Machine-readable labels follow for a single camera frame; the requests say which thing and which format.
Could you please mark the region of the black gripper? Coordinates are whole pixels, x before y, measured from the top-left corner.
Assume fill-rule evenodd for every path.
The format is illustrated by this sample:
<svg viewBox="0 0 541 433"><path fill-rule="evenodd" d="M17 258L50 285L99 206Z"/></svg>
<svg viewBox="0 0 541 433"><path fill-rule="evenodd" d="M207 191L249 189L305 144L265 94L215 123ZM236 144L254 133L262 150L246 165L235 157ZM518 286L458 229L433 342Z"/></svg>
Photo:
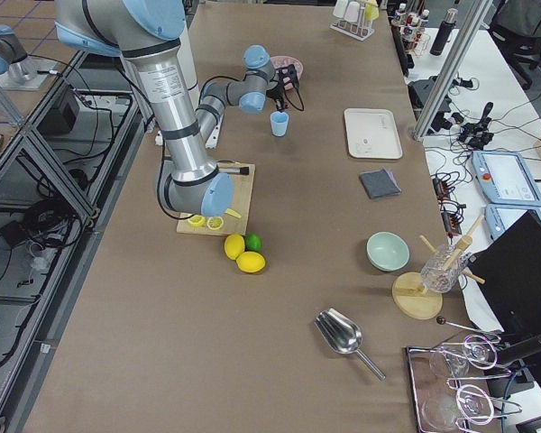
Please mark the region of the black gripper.
<svg viewBox="0 0 541 433"><path fill-rule="evenodd" d="M284 112L288 108L288 104L284 102L287 87L299 89L298 75L294 65L277 67L270 81L270 99L275 102L275 111Z"/></svg>

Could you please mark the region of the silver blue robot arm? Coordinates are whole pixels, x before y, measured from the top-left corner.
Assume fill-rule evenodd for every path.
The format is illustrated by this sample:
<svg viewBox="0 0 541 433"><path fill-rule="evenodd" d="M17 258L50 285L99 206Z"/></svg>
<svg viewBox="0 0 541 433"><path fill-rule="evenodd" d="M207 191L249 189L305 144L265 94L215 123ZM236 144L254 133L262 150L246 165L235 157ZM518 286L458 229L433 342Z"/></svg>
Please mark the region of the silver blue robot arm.
<svg viewBox="0 0 541 433"><path fill-rule="evenodd" d="M57 34L77 50L122 57L133 64L160 128L170 161L156 181L169 210L218 217L232 204L234 184L206 152L206 139L228 106L259 114L267 99L283 104L285 71L275 69L261 45L243 55L243 79L204 87L194 106L179 65L186 30L180 1L58 1Z"/></svg>

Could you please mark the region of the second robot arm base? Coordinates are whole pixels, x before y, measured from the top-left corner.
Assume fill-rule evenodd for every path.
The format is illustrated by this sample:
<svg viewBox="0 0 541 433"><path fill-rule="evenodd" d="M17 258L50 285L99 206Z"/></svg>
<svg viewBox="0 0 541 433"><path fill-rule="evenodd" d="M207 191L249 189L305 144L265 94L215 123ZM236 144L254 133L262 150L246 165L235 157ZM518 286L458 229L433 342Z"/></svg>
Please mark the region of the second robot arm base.
<svg viewBox="0 0 541 433"><path fill-rule="evenodd" d="M22 46L14 30L0 24L0 87L7 90L38 90L45 78L37 62Z"/></svg>

